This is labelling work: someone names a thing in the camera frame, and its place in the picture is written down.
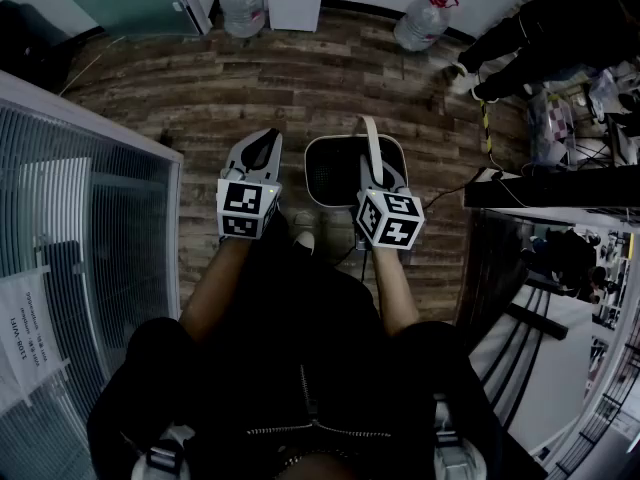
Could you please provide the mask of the person's left forearm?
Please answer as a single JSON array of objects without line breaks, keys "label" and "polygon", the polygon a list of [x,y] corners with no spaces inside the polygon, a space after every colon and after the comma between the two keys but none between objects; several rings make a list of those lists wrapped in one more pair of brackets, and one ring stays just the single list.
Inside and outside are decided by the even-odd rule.
[{"label": "person's left forearm", "polygon": [[225,239],[196,284],[179,319],[195,342],[205,341],[231,306],[251,245],[247,239]]}]

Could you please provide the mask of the black chair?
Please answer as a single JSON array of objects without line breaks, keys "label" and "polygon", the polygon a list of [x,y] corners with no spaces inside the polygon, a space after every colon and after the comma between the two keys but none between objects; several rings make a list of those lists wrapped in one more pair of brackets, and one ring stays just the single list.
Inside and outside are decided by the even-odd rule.
[{"label": "black chair", "polygon": [[76,51],[104,33],[96,26],[69,36],[30,4],[0,1],[0,70],[42,89],[59,91]]}]

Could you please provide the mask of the glass partition with blinds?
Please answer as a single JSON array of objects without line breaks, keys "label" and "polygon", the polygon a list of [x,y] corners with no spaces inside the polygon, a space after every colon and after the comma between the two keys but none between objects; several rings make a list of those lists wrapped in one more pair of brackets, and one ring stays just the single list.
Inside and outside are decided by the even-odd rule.
[{"label": "glass partition with blinds", "polygon": [[0,70],[0,278],[48,266],[69,361],[0,415],[0,480],[95,480],[86,423],[135,329],[178,314],[178,153]]}]

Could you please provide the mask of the work desk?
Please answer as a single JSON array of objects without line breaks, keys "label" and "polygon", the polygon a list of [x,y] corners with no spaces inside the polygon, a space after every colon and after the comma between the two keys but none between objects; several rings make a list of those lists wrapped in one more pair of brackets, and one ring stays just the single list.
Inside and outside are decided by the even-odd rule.
[{"label": "work desk", "polygon": [[640,209],[640,166],[583,169],[474,182],[468,208]]}]

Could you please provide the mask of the person's right forearm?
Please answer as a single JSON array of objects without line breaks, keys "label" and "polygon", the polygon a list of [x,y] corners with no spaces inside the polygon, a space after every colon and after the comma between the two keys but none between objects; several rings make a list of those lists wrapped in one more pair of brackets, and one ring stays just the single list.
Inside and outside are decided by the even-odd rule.
[{"label": "person's right forearm", "polygon": [[419,313],[397,251],[375,247],[372,252],[381,319],[394,336],[417,323]]}]

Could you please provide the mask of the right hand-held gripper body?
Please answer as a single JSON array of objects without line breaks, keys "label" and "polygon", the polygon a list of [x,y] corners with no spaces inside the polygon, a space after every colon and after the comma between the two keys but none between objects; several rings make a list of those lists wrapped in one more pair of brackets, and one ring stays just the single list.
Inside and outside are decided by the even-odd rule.
[{"label": "right hand-held gripper body", "polygon": [[425,222],[420,199],[406,189],[374,188],[358,192],[354,226],[356,248],[410,250]]}]

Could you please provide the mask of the yellow black striped floor strip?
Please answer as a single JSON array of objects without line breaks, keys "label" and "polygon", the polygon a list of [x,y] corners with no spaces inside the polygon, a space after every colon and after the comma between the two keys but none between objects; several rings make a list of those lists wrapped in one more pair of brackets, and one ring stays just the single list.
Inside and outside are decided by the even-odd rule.
[{"label": "yellow black striped floor strip", "polygon": [[487,154],[489,156],[490,161],[492,163],[494,163],[494,159],[493,159],[493,143],[492,143],[492,137],[491,137],[491,129],[490,129],[490,125],[489,125],[487,102],[485,102],[484,100],[480,100],[480,106],[481,106],[481,111],[482,111],[483,127],[484,127],[484,130],[485,130]]}]

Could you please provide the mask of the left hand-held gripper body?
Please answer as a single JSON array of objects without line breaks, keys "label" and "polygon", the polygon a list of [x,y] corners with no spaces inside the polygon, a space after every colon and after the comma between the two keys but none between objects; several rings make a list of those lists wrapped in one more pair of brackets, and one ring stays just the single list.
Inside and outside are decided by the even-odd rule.
[{"label": "left hand-held gripper body", "polygon": [[277,209],[280,194],[277,182],[249,181],[237,168],[224,170],[216,192],[219,236],[260,239]]}]

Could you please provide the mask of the clear plastic storage bin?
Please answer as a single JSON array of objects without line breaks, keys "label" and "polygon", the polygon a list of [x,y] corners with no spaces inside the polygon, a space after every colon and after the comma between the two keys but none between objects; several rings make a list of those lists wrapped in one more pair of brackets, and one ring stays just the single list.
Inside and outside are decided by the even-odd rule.
[{"label": "clear plastic storage bin", "polygon": [[543,89],[529,100],[528,127],[531,162],[556,170],[576,167],[576,142],[571,105],[558,94]]}]

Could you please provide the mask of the white paper notice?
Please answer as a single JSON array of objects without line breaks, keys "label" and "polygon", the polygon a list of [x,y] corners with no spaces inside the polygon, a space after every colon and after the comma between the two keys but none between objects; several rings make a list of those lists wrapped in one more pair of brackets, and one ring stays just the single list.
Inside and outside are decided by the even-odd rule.
[{"label": "white paper notice", "polygon": [[61,355],[45,290],[48,266],[0,278],[0,415],[29,396],[69,361]]}]

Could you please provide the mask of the person's black clothing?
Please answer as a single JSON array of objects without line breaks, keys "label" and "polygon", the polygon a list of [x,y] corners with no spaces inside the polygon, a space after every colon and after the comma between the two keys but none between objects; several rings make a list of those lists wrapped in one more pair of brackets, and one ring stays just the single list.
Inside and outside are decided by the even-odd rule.
[{"label": "person's black clothing", "polygon": [[459,331],[389,335],[378,289],[293,250],[281,214],[231,306],[195,342],[159,317],[131,336],[87,422],[99,480],[153,465],[186,426],[192,480],[506,480],[504,432]]}]

